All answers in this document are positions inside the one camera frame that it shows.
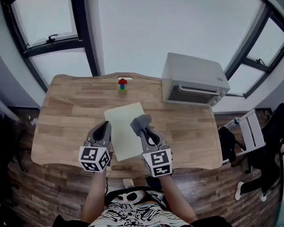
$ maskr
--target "black bag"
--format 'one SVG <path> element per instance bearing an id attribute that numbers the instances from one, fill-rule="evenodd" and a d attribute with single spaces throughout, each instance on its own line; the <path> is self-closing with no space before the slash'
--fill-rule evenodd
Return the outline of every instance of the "black bag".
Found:
<path id="1" fill-rule="evenodd" d="M 226 127 L 221 127 L 218 132 L 220 136 L 223 161 L 227 159 L 229 159 L 230 162 L 235 161 L 235 136 Z"/>

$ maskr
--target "oven window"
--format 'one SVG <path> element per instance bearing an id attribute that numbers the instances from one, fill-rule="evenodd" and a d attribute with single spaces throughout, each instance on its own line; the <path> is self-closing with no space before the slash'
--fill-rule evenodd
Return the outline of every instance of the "oven window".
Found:
<path id="1" fill-rule="evenodd" d="M 202 93 L 180 92 L 179 87 L 174 86 L 171 90 L 168 100 L 207 104 L 211 101 L 212 98 L 212 95 L 206 95 Z"/>

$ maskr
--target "white chair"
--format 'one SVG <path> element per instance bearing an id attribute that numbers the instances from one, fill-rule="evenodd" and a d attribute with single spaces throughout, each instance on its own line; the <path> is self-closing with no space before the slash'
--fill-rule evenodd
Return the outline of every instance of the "white chair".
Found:
<path id="1" fill-rule="evenodd" d="M 236 156 L 244 155 L 265 146 L 261 127 L 254 109 L 241 117 L 239 125 L 242 131 L 246 150 L 241 149 L 242 151 L 236 154 Z"/>

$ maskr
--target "oven door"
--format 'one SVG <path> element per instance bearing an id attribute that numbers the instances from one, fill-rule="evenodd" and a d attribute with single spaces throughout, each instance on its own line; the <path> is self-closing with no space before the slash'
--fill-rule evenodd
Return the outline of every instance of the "oven door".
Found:
<path id="1" fill-rule="evenodd" d="M 220 94 L 218 89 L 194 85 L 173 85 L 168 101 L 183 102 L 186 104 L 209 105 Z"/>

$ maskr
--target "window handle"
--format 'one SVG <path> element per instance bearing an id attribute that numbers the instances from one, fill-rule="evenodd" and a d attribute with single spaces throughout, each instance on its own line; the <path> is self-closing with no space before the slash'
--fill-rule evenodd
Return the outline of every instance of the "window handle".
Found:
<path id="1" fill-rule="evenodd" d="M 52 36 L 58 36 L 58 34 L 48 36 L 48 40 L 46 40 L 47 43 L 55 41 L 56 38 L 52 38 Z"/>
<path id="2" fill-rule="evenodd" d="M 257 63 L 259 63 L 259 64 L 261 64 L 261 62 L 262 62 L 262 63 L 263 63 L 263 65 L 265 65 L 264 61 L 262 61 L 262 59 L 261 59 L 261 58 L 257 59 L 257 60 L 256 60 L 256 62 L 257 62 Z"/>

